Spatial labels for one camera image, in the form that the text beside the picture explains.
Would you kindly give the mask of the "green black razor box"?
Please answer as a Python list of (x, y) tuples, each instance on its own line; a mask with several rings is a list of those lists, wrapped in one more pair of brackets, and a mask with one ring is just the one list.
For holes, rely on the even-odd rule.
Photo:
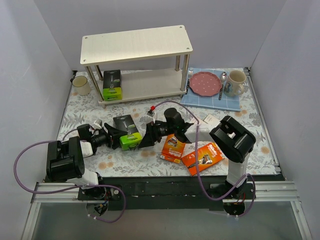
[(130, 114), (117, 116), (113, 118), (113, 121), (116, 129), (126, 132), (119, 140), (121, 149), (127, 151), (136, 148), (142, 140), (142, 135), (132, 116)]
[(103, 72), (102, 96), (105, 101), (122, 100), (122, 74), (120, 69)]

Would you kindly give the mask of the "orange Gillette razor box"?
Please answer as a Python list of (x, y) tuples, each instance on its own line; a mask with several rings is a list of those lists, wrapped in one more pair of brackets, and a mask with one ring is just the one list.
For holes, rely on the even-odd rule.
[[(202, 172), (225, 159), (223, 153), (214, 142), (210, 142), (207, 145), (200, 147), (197, 156), (199, 172)], [(197, 175), (195, 151), (183, 156), (181, 161), (188, 169), (191, 176)]]
[(184, 153), (185, 145), (186, 144), (180, 142), (174, 134), (168, 135), (164, 142), (160, 158), (179, 164)]

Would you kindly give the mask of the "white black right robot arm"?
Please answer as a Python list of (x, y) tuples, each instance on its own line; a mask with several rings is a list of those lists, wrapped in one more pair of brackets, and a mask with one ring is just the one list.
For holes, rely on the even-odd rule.
[(194, 143), (196, 148), (198, 142), (213, 142), (230, 160), (224, 187), (226, 193), (218, 198), (209, 196), (199, 175), (199, 164), (196, 163), (197, 178), (205, 196), (212, 201), (219, 201), (226, 197), (237, 199), (243, 195), (247, 177), (250, 176), (246, 173), (247, 162), (256, 143), (255, 136), (249, 130), (229, 115), (216, 125), (201, 124), (199, 120), (189, 123), (176, 108), (171, 107), (164, 111), (164, 117), (165, 121), (155, 120), (146, 124), (146, 132), (138, 149), (154, 146), (171, 134), (182, 143)]

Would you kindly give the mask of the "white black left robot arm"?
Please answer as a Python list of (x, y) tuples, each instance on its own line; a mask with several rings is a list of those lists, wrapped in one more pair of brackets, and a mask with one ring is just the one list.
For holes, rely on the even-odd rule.
[(101, 184), (102, 177), (97, 172), (85, 168), (84, 159), (95, 155), (102, 146), (117, 149), (120, 138), (127, 132), (107, 123), (99, 123), (98, 128), (86, 123), (78, 126), (76, 131), (77, 136), (48, 144), (46, 176), (51, 182), (69, 182), (79, 186), (85, 195), (95, 200), (107, 199), (110, 188)]

